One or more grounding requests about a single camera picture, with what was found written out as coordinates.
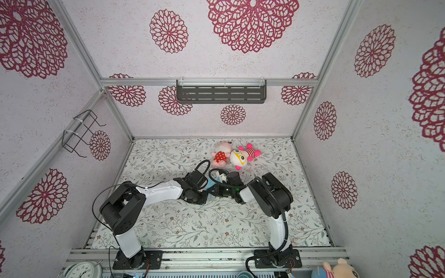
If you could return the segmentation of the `yellow face plush doll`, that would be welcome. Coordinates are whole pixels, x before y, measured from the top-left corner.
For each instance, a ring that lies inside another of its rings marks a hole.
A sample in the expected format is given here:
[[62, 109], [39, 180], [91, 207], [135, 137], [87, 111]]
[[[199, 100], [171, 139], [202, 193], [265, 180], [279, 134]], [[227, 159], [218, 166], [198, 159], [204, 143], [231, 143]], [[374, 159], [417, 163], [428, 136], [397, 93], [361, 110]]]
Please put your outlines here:
[[239, 146], [238, 148], [233, 149], [229, 159], [236, 170], [241, 170], [260, 155], [260, 150], [255, 149], [251, 143], [247, 143], [245, 147]]

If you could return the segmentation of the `light blue paper sheet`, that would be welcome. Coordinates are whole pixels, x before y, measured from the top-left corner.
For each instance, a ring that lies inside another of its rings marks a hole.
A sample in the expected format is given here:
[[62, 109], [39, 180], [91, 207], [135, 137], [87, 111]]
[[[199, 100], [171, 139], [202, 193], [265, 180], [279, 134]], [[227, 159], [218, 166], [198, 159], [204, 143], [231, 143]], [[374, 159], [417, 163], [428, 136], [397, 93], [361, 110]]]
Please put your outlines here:
[[219, 180], [217, 179], [216, 181], [208, 178], [208, 182], [206, 184], [205, 187], [205, 191], [208, 194], [211, 194], [213, 196], [218, 196], [219, 195]]

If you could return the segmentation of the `grey slotted wall shelf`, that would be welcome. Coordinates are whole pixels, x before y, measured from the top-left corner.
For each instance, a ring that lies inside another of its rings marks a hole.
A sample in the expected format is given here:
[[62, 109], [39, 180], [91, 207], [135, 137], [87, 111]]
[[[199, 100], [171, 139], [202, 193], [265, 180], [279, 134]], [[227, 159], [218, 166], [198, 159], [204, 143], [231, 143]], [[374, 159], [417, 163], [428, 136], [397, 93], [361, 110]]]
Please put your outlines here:
[[176, 81], [176, 98], [180, 104], [263, 104], [267, 82], [187, 82]]

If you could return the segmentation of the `blue plush toy foreground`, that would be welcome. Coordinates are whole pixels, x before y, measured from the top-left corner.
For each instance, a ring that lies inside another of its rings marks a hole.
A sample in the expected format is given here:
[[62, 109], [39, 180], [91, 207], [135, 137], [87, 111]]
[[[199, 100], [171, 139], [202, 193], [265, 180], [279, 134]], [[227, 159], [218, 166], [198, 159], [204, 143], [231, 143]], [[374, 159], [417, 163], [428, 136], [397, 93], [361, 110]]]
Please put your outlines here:
[[324, 269], [324, 267], [317, 267], [311, 272], [311, 278], [330, 278], [331, 272]]

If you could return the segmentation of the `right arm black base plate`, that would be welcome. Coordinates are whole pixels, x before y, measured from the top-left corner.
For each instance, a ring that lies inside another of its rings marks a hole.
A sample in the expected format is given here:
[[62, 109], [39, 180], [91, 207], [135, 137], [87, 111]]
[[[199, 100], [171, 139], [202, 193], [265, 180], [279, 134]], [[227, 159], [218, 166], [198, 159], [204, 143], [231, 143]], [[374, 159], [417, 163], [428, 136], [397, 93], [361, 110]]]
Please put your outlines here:
[[285, 251], [273, 256], [267, 256], [262, 258], [256, 258], [254, 260], [255, 268], [268, 269], [268, 268], [301, 268], [302, 261], [300, 254], [297, 250]]

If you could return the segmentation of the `pink plush doll red dress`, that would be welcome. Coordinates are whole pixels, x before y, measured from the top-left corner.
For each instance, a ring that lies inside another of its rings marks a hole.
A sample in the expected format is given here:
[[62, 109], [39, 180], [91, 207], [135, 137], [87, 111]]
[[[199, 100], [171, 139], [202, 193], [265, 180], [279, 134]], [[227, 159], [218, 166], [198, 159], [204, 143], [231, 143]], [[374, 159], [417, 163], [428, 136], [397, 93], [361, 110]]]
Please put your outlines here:
[[226, 167], [231, 155], [232, 145], [230, 142], [219, 142], [215, 151], [212, 152], [212, 165], [214, 167]]

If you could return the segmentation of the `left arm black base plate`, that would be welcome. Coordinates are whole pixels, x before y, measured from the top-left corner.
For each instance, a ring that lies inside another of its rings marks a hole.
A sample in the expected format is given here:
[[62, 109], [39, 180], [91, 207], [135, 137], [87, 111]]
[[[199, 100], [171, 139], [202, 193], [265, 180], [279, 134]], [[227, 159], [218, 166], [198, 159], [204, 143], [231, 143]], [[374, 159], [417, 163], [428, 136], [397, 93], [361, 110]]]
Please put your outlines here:
[[140, 250], [135, 256], [127, 258], [122, 251], [118, 251], [112, 266], [113, 270], [146, 270], [160, 269], [163, 251]]

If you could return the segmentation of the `pink plush toy foreground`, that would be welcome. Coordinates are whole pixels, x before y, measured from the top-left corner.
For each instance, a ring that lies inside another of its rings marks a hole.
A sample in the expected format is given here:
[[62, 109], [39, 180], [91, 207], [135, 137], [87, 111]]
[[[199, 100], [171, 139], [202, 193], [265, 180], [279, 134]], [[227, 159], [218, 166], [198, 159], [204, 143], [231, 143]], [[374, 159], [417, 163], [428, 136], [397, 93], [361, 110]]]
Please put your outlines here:
[[336, 266], [324, 262], [323, 269], [328, 278], [360, 278], [358, 271], [343, 258], [338, 259]]

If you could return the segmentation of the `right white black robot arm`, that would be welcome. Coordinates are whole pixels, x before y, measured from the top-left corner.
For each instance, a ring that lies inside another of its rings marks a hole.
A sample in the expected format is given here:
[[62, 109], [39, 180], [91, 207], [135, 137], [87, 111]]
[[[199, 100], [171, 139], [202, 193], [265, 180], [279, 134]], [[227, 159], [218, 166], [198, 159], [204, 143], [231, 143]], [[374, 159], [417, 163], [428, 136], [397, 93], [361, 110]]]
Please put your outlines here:
[[244, 184], [237, 171], [223, 169], [209, 171], [211, 187], [206, 190], [215, 197], [232, 198], [238, 204], [245, 205], [255, 201], [269, 218], [271, 252], [283, 252], [290, 246], [288, 211], [293, 203], [291, 192], [272, 173]]

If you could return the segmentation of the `teal round cup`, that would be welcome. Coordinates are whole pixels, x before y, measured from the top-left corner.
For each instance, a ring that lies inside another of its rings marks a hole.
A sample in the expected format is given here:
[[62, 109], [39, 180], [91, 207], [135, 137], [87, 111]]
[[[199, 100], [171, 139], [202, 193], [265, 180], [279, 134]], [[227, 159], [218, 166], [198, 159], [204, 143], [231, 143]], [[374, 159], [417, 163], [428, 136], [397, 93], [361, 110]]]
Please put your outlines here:
[[247, 271], [243, 271], [243, 272], [238, 273], [236, 278], [254, 278], [254, 276]]

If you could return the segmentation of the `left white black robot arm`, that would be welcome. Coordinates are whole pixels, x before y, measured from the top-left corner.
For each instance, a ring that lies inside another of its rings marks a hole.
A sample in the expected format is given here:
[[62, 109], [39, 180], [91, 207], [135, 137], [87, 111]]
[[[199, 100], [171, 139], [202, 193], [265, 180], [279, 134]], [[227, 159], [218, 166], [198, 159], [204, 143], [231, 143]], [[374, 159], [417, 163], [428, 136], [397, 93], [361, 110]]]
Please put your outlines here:
[[142, 186], [130, 181], [119, 185], [100, 206], [100, 214], [110, 226], [119, 244], [120, 253], [127, 259], [140, 259], [144, 255], [134, 230], [143, 208], [177, 199], [203, 205], [207, 201], [207, 192], [204, 190], [207, 183], [205, 175], [194, 170], [183, 178], [174, 178], [155, 185]]

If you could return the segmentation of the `white analog clock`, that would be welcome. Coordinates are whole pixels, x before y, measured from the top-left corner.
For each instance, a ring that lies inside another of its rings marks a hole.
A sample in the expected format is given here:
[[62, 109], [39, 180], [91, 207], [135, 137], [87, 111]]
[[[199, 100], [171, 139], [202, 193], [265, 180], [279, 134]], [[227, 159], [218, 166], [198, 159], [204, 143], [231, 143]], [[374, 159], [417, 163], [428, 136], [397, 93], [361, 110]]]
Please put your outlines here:
[[102, 267], [99, 262], [85, 261], [69, 266], [64, 271], [64, 278], [101, 278]]

